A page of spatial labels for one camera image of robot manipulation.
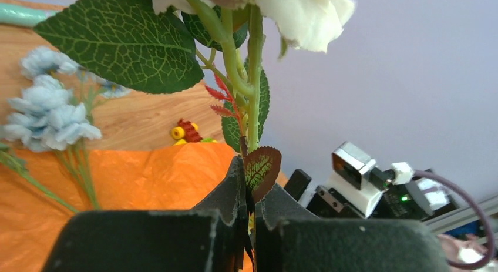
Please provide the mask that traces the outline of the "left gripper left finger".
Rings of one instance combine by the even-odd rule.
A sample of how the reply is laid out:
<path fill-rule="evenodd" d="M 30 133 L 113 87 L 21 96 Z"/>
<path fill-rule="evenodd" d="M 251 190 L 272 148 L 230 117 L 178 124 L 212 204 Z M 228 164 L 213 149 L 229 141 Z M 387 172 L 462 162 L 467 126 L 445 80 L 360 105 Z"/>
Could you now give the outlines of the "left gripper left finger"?
<path fill-rule="evenodd" d="M 248 214 L 243 162 L 187 210 L 92 210 L 71 217 L 43 271 L 238 271 Z"/>

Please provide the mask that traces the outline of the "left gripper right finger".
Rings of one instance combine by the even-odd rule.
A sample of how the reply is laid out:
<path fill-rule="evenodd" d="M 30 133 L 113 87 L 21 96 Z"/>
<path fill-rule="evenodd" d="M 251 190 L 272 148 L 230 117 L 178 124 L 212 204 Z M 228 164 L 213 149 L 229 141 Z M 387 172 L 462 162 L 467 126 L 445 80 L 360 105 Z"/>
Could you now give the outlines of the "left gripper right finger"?
<path fill-rule="evenodd" d="M 257 271 L 449 271 L 432 232 L 413 220 L 322 219 L 275 184 L 255 205 Z"/>

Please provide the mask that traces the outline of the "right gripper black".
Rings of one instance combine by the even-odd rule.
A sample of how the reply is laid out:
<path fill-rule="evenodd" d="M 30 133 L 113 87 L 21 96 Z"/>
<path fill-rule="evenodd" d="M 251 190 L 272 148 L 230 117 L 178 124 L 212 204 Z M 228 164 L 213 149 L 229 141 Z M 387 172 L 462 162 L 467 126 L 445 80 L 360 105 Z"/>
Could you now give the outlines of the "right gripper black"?
<path fill-rule="evenodd" d="M 311 177 L 297 169 L 284 189 L 303 207 L 322 218 L 361 218 L 362 214 L 333 188 L 309 188 Z M 456 210 L 458 204 L 446 189 L 426 178 L 392 186 L 384 193 L 370 218 L 427 221 Z"/>

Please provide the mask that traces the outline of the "orange yellow wrapping paper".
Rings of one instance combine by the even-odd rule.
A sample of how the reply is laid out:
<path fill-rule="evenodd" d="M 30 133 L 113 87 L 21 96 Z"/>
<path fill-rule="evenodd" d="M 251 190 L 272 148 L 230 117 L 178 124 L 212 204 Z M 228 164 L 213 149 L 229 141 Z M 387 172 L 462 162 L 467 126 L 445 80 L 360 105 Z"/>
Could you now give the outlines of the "orange yellow wrapping paper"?
<path fill-rule="evenodd" d="M 151 151 L 91 150 L 104 209 L 189 209 L 224 178 L 234 151 L 189 143 Z M 1 167 L 1 270 L 40 271 L 72 212 Z"/>

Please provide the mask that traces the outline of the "blue grey flower stem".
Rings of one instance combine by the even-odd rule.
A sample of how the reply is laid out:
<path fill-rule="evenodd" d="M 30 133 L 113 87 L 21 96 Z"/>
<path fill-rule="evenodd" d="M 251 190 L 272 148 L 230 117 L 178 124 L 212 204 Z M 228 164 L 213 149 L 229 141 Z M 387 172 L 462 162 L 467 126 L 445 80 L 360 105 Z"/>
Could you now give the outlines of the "blue grey flower stem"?
<path fill-rule="evenodd" d="M 20 142 L 34 152 L 52 152 L 99 209 L 90 171 L 88 140 L 99 140 L 93 110 L 131 90 L 89 72 L 62 52 L 38 46 L 19 61 L 21 74 L 32 85 L 7 100 L 12 112 L 1 127 L 3 139 Z"/>

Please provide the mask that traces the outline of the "white rose stem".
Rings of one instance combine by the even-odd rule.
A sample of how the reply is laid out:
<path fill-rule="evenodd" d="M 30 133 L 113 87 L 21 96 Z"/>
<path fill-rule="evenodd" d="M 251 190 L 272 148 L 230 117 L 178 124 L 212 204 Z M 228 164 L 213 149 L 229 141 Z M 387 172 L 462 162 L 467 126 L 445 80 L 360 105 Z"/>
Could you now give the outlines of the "white rose stem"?
<path fill-rule="evenodd" d="M 272 188 L 281 154 L 259 140 L 269 111 L 263 20 L 288 48 L 325 53 L 354 0 L 77 0 L 34 30 L 89 71 L 133 90 L 171 94 L 213 72 L 226 142 L 242 154 L 248 194 Z"/>

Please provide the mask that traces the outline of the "flower bouquet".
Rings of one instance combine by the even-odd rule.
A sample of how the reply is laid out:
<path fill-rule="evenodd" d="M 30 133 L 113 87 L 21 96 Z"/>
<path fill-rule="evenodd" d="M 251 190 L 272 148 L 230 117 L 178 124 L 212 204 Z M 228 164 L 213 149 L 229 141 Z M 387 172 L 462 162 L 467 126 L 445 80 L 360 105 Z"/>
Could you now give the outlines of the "flower bouquet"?
<path fill-rule="evenodd" d="M 18 157 L 16 153 L 3 142 L 1 142 L 1 164 L 11 169 L 15 173 L 17 173 L 20 177 L 22 177 L 24 180 L 29 182 L 35 188 L 40 190 L 48 198 L 56 201 L 63 207 L 72 211 L 73 213 L 79 212 L 77 208 L 73 207 L 68 202 L 61 199 L 58 195 L 50 191 L 47 187 L 45 187 L 35 178 L 33 178 L 32 175 L 29 173 L 28 168 L 26 167 L 26 161 Z"/>

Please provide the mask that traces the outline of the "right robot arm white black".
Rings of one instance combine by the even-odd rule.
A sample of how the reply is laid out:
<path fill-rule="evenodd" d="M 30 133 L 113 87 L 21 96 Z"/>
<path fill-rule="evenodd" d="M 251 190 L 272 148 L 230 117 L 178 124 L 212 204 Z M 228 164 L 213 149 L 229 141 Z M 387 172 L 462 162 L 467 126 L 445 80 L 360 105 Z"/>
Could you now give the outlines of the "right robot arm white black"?
<path fill-rule="evenodd" d="M 322 218 L 362 218 L 347 199 L 333 188 L 309 187 L 311 177 L 296 169 L 284 189 L 304 208 Z M 415 177 L 411 182 L 392 186 L 383 194 L 370 215 L 377 219 L 412 219 L 427 221 L 457 209 L 452 197 L 438 184 L 421 189 L 428 179 Z"/>

